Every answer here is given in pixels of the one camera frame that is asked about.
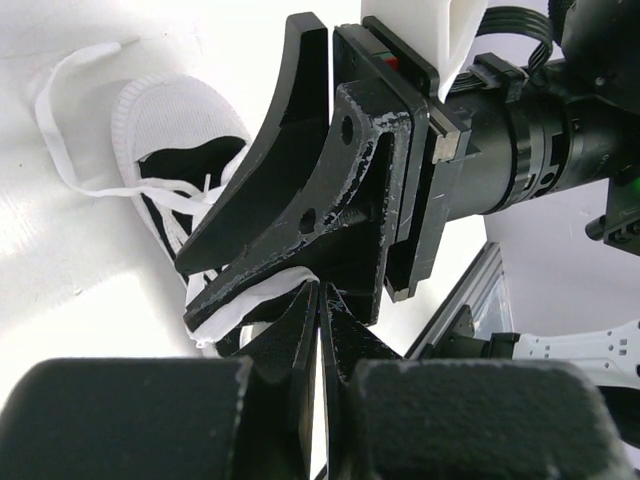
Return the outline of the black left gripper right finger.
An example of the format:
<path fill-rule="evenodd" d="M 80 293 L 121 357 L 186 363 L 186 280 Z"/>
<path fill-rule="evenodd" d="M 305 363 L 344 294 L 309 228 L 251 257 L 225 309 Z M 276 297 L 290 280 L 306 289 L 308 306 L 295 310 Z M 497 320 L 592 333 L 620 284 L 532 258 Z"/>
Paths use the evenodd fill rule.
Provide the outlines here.
<path fill-rule="evenodd" d="M 361 360 L 401 360 L 403 357 L 361 324 L 336 287 L 321 286 L 318 320 L 325 391 L 327 465 L 329 479 L 349 479 L 355 448 L 353 409 L 348 386 Z"/>

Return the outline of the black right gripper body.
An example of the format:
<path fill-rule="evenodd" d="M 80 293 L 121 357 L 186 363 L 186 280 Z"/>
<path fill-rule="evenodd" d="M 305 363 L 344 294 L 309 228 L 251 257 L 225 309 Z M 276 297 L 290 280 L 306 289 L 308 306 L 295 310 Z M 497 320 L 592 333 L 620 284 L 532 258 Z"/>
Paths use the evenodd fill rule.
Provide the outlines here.
<path fill-rule="evenodd" d="M 430 277 L 471 130 L 438 98 L 435 64 L 376 16 L 334 31 L 334 80 L 381 79 L 411 119 L 395 238 L 385 261 L 384 285 L 395 302 Z"/>

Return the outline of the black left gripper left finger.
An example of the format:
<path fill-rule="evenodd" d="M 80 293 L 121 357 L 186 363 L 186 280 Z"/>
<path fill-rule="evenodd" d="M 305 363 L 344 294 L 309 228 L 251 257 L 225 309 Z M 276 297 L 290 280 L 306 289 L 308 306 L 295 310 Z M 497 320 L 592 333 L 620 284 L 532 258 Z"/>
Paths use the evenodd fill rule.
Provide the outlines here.
<path fill-rule="evenodd" d="M 307 282 L 285 312 L 223 365 L 217 394 L 219 479 L 308 479 L 312 447 L 319 285 Z"/>

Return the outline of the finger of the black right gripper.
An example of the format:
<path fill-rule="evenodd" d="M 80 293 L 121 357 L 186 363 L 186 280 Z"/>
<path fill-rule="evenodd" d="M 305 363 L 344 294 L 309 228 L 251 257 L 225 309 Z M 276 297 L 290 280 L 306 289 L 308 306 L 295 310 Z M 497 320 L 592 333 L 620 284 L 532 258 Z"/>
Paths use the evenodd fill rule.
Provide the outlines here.
<path fill-rule="evenodd" d="M 411 119 L 380 79 L 342 84 L 311 174 L 276 220 L 188 305 L 197 330 L 252 287 L 309 270 L 333 284 L 364 325 L 376 323 L 395 238 Z"/>
<path fill-rule="evenodd" d="M 175 260 L 181 273 L 245 254 L 301 190 L 328 131 L 328 30 L 311 13 L 287 18 L 279 76 L 248 153 Z"/>

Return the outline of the black white canvas sneaker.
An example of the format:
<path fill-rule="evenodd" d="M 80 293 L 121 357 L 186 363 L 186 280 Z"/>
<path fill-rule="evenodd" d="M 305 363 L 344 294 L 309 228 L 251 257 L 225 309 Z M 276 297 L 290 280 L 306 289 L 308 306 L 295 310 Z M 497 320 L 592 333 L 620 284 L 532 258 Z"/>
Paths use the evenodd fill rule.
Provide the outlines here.
<path fill-rule="evenodd" d="M 127 188 L 156 187 L 187 200 L 214 203 L 251 146 L 232 106 L 206 83 L 179 74 L 129 83 L 111 119 L 115 159 Z M 171 262 L 202 215 L 181 213 L 146 194 L 131 199 Z M 198 346 L 206 357 L 234 353 L 268 328 L 264 322 Z"/>

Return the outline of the white shoelace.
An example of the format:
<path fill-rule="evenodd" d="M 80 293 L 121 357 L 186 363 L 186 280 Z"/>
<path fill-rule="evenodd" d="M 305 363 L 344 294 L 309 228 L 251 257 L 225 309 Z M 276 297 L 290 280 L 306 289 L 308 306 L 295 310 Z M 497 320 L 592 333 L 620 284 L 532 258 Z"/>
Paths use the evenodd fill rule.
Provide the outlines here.
<path fill-rule="evenodd" d="M 62 355 L 202 353 L 198 346 L 239 332 L 242 316 L 286 287 L 309 280 L 310 273 L 279 274 L 243 293 L 228 312 L 194 332 L 183 326 L 182 311 L 216 274 L 177 273 L 131 199 L 136 193 L 146 194 L 181 213 L 200 214 L 202 221 L 226 186 L 214 203 L 187 200 L 156 187 L 124 186 L 111 119 L 117 97 L 134 80 L 97 86 L 82 99 L 73 95 L 80 73 L 113 66 L 120 49 L 117 43 L 107 43 L 64 58 L 36 98 L 37 125 L 66 188 L 62 204 L 48 216 L 42 249 L 54 254 L 55 261 L 50 287 L 33 299 L 36 336 Z M 231 88 L 218 93 L 242 120 L 252 145 L 262 114 L 251 113 Z"/>

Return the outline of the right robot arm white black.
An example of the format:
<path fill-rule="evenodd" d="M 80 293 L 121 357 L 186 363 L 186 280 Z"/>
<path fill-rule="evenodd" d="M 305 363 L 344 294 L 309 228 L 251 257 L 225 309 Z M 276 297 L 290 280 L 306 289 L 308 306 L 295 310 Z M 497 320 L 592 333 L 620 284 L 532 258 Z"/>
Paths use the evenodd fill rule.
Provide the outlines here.
<path fill-rule="evenodd" d="M 192 333 L 220 337 L 273 284 L 329 283 L 374 324 L 381 297 L 412 297 L 444 226 L 611 179 L 624 203 L 589 225 L 630 249 L 639 173 L 639 5 L 553 1 L 547 14 L 483 8 L 472 37 L 528 34 L 528 64 L 475 58 L 440 99 L 445 76 L 399 14 L 432 33 L 412 2 L 367 2 L 358 24 L 328 30 L 288 17 L 279 78 L 259 134 L 219 200 L 178 253 L 184 274 L 216 277 L 187 306 Z"/>

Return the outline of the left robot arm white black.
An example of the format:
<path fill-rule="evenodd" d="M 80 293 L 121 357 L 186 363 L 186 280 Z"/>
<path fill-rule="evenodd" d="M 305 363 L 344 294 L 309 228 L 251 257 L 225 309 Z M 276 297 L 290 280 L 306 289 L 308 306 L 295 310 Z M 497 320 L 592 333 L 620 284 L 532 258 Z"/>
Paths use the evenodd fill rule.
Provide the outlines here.
<path fill-rule="evenodd" d="M 219 340 L 268 324 L 241 348 L 234 479 L 305 479 L 311 349 L 323 354 L 331 479 L 635 479 L 639 326 L 489 340 L 448 332 L 412 358 L 365 325 L 368 299 L 285 272 L 211 319 Z"/>

